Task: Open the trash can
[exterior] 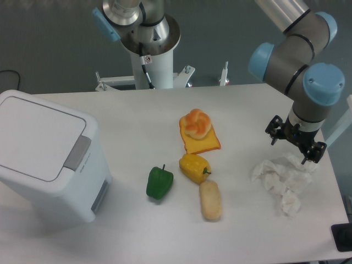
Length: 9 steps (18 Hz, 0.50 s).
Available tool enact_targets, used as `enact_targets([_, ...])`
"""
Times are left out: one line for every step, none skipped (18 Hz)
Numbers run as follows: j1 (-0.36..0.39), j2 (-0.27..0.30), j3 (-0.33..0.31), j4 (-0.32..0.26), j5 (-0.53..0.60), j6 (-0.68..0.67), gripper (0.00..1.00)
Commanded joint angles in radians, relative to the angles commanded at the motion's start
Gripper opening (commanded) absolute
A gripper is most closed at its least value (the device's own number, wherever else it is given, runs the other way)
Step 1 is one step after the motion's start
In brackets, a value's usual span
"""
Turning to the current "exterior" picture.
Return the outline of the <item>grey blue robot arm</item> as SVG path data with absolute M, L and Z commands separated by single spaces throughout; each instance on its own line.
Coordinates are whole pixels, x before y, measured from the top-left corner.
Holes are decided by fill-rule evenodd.
M 263 43 L 253 52 L 249 72 L 293 101 L 286 120 L 275 116 L 266 128 L 273 142 L 287 140 L 305 161 L 318 163 L 327 145 L 315 141 L 331 107 L 344 89 L 345 77 L 332 64 L 311 64 L 334 39 L 337 24 L 324 12 L 313 13 L 303 1 L 258 1 L 285 35 L 278 46 Z M 137 89 L 185 87 L 194 72 L 173 71 L 173 51 L 180 40 L 178 23 L 163 1 L 103 1 L 92 12 L 97 27 L 129 52 Z

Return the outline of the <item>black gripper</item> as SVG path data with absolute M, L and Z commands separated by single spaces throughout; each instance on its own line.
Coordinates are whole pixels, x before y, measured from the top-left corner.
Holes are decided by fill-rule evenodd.
M 283 123 L 282 119 L 275 115 L 269 122 L 265 132 L 271 138 L 271 145 L 273 146 L 277 140 L 284 139 L 295 145 L 304 155 L 301 164 L 304 165 L 307 161 L 318 164 L 323 157 L 327 144 L 324 142 L 315 142 L 315 136 L 318 130 L 315 131 L 301 131 L 298 125 L 292 125 L 289 120 Z

